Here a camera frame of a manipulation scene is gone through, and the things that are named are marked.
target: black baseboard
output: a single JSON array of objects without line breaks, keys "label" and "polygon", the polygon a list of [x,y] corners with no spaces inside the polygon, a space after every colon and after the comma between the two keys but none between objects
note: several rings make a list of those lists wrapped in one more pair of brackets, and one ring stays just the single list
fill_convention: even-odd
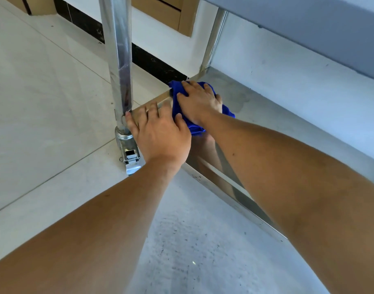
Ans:
[{"label": "black baseboard", "polygon": [[[75,24],[78,28],[84,30],[100,42],[105,43],[103,26],[101,23],[66,1],[54,0],[54,3],[57,13],[60,16]],[[168,84],[172,80],[182,81],[187,79],[186,75],[135,44],[132,44],[132,55],[134,64],[165,84]]]}]

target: blue microfiber towel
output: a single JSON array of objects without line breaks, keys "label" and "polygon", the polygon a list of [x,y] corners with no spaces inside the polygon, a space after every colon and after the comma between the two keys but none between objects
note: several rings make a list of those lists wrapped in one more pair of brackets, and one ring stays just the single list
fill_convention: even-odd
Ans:
[{"label": "blue microfiber towel", "polygon": [[[201,82],[198,82],[198,84],[202,88],[204,88],[205,82],[201,81]],[[194,135],[200,135],[201,133],[203,133],[205,131],[204,128],[194,124],[192,121],[190,121],[188,118],[186,118],[184,116],[184,114],[181,112],[181,108],[180,108],[178,98],[177,98],[176,95],[178,93],[182,93],[182,94],[184,94],[185,96],[188,97],[187,92],[185,91],[185,89],[183,88],[183,85],[181,84],[181,81],[172,80],[169,83],[169,87],[171,88],[170,93],[172,94],[172,97],[173,97],[173,108],[172,108],[173,119],[175,119],[176,114],[181,113],[184,121],[186,122],[188,128],[190,129],[191,135],[194,136]],[[210,87],[212,88],[214,95],[216,95],[216,92],[214,91],[213,87],[211,85],[210,85]],[[232,118],[235,117],[235,115],[233,113],[231,113],[229,108],[226,107],[224,104],[222,105],[222,113],[226,114],[227,116],[231,116]]]}]

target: left hand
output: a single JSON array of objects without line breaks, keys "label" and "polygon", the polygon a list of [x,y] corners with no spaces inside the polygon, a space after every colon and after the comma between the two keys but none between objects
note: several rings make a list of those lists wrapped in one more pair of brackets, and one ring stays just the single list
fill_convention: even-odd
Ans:
[{"label": "left hand", "polygon": [[133,134],[146,163],[154,159],[170,163],[178,171],[186,161],[191,147],[191,133],[181,114],[172,118],[172,108],[165,101],[158,110],[157,103],[138,111],[138,125],[131,113],[126,113],[127,127]]}]

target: stainless steel shelf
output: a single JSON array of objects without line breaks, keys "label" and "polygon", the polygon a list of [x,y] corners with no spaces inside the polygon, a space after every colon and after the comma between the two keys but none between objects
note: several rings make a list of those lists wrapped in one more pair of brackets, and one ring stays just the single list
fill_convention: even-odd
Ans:
[{"label": "stainless steel shelf", "polygon": [[374,79],[374,0],[206,0]]}]

